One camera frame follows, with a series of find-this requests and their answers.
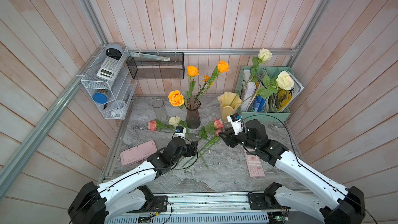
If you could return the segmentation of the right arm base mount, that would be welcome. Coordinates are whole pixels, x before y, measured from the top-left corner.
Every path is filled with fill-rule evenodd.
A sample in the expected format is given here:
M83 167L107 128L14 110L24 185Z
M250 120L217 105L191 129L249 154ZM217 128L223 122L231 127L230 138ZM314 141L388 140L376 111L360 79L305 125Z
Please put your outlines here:
M282 187L282 184L272 183L263 193L248 192L247 197L251 210L264 209L290 209L290 207L280 205L275 198L276 190Z

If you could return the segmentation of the orange rose large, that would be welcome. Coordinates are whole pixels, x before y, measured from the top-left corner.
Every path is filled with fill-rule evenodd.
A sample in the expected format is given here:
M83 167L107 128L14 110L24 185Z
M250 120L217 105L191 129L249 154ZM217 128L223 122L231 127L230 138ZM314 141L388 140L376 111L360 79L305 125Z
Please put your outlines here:
M171 91L168 95L169 102L174 107L186 108L185 97L181 94L179 90Z

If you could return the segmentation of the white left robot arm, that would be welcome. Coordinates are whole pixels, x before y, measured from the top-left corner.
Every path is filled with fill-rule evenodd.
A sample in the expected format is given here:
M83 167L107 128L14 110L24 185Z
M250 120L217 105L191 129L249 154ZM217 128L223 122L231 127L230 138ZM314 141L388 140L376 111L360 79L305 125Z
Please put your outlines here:
M99 185L85 184L67 210L70 223L104 224L127 212L167 211L167 197L156 197L146 184L175 170L182 157L198 156L198 142L187 139L178 126L168 145L138 167Z

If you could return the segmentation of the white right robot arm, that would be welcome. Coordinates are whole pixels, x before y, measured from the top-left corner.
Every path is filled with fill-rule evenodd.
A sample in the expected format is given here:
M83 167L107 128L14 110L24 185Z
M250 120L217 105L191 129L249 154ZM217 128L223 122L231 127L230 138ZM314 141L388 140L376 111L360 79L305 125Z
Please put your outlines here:
M257 119L243 122L239 114L227 117L232 125L220 132L231 148L242 145L248 154L257 156L303 184L314 196L288 189L280 183L270 184L262 194L249 193L250 208L293 208L324 224L360 224L366 216L364 193L357 187L347 188L299 159L294 151L268 138L265 126Z

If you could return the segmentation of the cream rose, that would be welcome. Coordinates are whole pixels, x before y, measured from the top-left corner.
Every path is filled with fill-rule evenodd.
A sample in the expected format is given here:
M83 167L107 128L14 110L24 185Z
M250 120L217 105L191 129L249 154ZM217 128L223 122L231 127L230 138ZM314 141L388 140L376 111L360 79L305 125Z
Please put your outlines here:
M260 49L259 54L252 59L252 67L250 69L250 77L245 82L245 86L250 83L258 82L258 74L260 64L265 64L268 60L272 58L272 53L268 49ZM265 75L262 79L262 86L256 91L254 96L261 96L263 99L267 99L270 95L274 93L272 89L272 80L268 75Z
M187 123L183 120L181 120L181 118L179 116L173 116L169 119L169 125L173 126L174 128L180 126L180 127L187 127Z
M243 103L248 100L252 101L257 96L266 100L280 90L291 91L295 85L293 76L287 71L282 71L273 78L270 78L267 73L258 71L256 76L251 75L250 80L244 86L251 83L254 83L255 88L243 97Z

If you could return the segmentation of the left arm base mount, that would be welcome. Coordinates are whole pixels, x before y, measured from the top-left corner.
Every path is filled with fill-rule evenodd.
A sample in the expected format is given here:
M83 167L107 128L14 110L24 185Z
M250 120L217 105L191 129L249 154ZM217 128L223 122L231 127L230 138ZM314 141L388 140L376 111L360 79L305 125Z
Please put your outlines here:
M145 202L144 202L144 205L140 209L135 210L133 212L162 213L162 212L167 211L167 205L168 205L168 196L167 195L155 196L147 186L139 186L137 189L139 190L139 192L144 194Z

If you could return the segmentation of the orange carnation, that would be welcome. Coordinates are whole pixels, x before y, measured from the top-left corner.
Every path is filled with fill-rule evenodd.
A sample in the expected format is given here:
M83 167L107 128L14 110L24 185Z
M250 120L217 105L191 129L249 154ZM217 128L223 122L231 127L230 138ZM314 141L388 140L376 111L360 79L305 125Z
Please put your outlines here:
M203 82L204 84L201 86L200 85L200 90L196 96L196 99L199 101L203 95L210 89L210 87L214 84L214 76L204 76Z

